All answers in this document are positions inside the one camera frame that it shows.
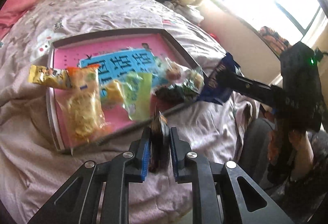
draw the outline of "bed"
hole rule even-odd
[[[45,65],[49,41],[119,28],[166,29],[209,75],[224,49],[199,27],[154,0],[39,0],[2,40],[0,48],[0,199],[18,224],[27,223],[87,160],[111,160],[141,130],[74,156],[56,152],[46,90],[27,82],[31,63]],[[180,138],[214,162],[239,159],[244,131],[259,103],[238,93],[219,106],[197,102],[168,118]],[[130,184],[130,223],[168,223],[191,209],[191,184],[177,184],[172,168]]]

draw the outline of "dark blue wrapper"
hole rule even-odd
[[[239,67],[240,66],[233,60],[232,55],[227,52],[226,56],[219,62],[211,75],[205,80],[203,90],[198,96],[197,101],[211,102],[220,105],[226,102],[232,93],[232,89],[219,84],[216,76],[224,70],[236,72],[236,68]]]

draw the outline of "red fabric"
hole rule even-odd
[[[220,40],[219,38],[217,37],[217,35],[215,34],[209,34],[216,42],[218,42],[220,44]]]
[[[7,0],[0,10],[0,40],[37,0]]]

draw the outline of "snack bag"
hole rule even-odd
[[[220,105],[226,102],[232,93],[232,89],[224,84],[225,70],[238,72],[239,68],[240,66],[233,60],[232,55],[227,52],[226,56],[219,62],[205,81],[204,88],[197,100]]]
[[[28,76],[30,83],[58,89],[70,89],[71,83],[66,70],[31,65]]]
[[[124,77],[124,106],[131,120],[147,120],[150,117],[150,91],[153,75],[129,72]]]
[[[89,143],[111,131],[101,109],[98,65],[68,68],[72,90],[57,99],[71,147]]]
[[[163,101],[183,103],[193,100],[204,86],[201,67],[189,69],[166,58],[164,61],[164,77],[171,83],[154,89],[155,95]]]
[[[124,104],[123,87],[119,80],[112,80],[102,88],[106,91],[105,103],[109,105]]]
[[[156,173],[167,171],[170,153],[170,128],[167,119],[156,109],[150,125],[151,156],[148,170]]]

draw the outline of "wall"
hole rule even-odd
[[[199,10],[204,16],[201,28],[218,36],[246,77],[268,84],[280,73],[280,62],[273,52],[237,18],[210,0],[205,0]]]
[[[328,27],[324,30],[321,36],[315,43],[315,46],[319,47],[322,51],[328,51]],[[328,57],[326,56],[318,65],[322,94],[325,98],[326,104],[328,104]]]

